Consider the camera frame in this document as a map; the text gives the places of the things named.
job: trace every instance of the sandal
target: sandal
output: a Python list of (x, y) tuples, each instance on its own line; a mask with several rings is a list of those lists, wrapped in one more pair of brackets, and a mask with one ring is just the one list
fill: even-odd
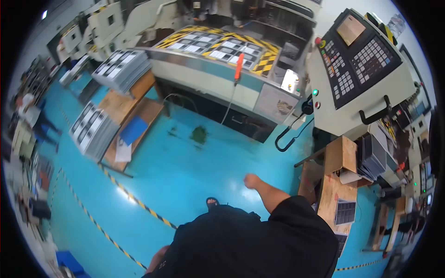
[(215, 207), (215, 206), (217, 206), (217, 205), (219, 205), (219, 201), (216, 199), (216, 198), (214, 198), (214, 197), (208, 197), (207, 199), (206, 199), (206, 205), (207, 205), (207, 208), (209, 209), (209, 211), (210, 211), (210, 209), (212, 208), (212, 207)]

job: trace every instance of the hand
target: hand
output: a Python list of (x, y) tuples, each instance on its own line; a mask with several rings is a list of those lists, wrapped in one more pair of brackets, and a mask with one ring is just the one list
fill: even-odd
[(247, 174), (244, 178), (244, 185), (248, 189), (255, 189), (261, 182), (263, 181), (255, 174)]

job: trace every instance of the foot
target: foot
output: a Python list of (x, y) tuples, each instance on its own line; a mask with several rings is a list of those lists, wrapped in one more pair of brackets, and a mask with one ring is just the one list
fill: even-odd
[(213, 197), (208, 197), (206, 202), (207, 202), (207, 208), (209, 209), (209, 211), (210, 211), (211, 208), (219, 205), (218, 200), (216, 198), (213, 198)]

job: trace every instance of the keypad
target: keypad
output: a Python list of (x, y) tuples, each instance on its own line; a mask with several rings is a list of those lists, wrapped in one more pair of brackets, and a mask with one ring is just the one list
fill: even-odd
[(323, 55), (324, 63), (328, 69), (331, 84), (335, 84), (333, 92), (335, 99), (338, 100), (342, 96), (347, 95), (354, 88), (354, 81), (351, 79), (345, 60), (340, 52), (338, 52), (332, 40), (326, 44), (324, 51), (322, 51), (321, 54)]
[(383, 42), (374, 37), (351, 60), (361, 84), (378, 74), (393, 60), (393, 55)]

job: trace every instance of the white shirt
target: white shirt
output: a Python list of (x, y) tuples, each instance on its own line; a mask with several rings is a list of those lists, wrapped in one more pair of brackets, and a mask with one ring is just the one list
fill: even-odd
[(31, 127), (34, 127), (36, 125), (36, 121), (40, 115), (40, 109), (38, 109), (36, 106), (31, 105), (26, 112), (23, 112), (25, 107), (33, 101), (34, 96), (30, 93), (26, 94), (23, 97), (23, 104), (19, 107), (19, 116), (24, 119)]
[(59, 44), (57, 46), (57, 55), (59, 56), (59, 60), (61, 63), (65, 62), (69, 58), (69, 54), (68, 52), (66, 52), (66, 48), (62, 44)]

